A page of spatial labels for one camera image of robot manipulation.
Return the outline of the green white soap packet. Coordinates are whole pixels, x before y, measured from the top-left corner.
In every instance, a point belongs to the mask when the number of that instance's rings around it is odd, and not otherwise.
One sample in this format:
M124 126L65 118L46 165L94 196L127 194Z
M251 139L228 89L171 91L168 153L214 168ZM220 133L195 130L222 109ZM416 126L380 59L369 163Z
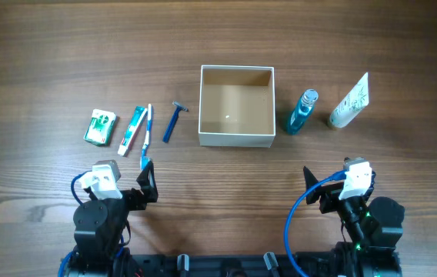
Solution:
M97 146L108 145L116 119L117 115L114 112L95 108L84 140Z

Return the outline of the blue disposable razor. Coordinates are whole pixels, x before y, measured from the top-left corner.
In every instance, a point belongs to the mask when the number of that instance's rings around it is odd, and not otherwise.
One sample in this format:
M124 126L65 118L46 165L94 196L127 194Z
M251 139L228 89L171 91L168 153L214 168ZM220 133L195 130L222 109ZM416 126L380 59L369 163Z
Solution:
M162 139L162 141L164 143L169 142L169 139L171 138L175 124L178 121L179 113L181 111L184 111L184 112L188 111L188 108L186 108L184 105L180 104L179 102L173 102L172 104L175 106L175 111L171 117L171 120L169 121L167 129L165 130L165 134L164 134L163 139Z

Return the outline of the white cosmetic tube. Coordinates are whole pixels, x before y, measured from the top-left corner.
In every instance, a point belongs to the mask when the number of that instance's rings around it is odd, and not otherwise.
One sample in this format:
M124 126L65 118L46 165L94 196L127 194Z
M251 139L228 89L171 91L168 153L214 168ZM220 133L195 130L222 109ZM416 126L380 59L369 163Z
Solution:
M328 119L331 128L346 127L369 104L369 74L366 72Z

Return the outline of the blue mouthwash bottle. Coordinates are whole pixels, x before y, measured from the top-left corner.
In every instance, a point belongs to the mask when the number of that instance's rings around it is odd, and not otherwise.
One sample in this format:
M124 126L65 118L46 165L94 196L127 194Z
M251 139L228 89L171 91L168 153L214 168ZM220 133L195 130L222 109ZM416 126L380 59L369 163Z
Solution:
M295 109L291 112L286 129L290 135L296 135L312 114L319 94L314 89L307 89L298 100Z

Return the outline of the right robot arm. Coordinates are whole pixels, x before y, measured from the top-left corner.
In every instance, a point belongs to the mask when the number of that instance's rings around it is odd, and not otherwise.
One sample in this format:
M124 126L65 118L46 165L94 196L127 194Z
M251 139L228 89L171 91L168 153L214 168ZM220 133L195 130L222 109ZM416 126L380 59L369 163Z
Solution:
M342 182L320 186L306 197L308 205L319 203L322 214L337 212L341 230L350 241L337 242L328 252L297 252L295 261L309 276L389 277L401 276L396 244L403 235L405 208L388 197L362 196L339 199Z

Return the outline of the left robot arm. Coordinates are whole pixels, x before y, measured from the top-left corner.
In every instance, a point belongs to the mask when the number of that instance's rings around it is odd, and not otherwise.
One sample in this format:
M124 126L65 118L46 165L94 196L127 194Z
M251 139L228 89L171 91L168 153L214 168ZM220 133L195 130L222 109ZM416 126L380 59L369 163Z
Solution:
M142 276L142 267L132 258L129 239L128 214L146 209L158 200L154 165L144 162L136 182L139 189L120 190L117 181L121 174L114 160L97 162L92 169L77 175L89 200L78 203L73 215L75 247L63 258L58 276Z

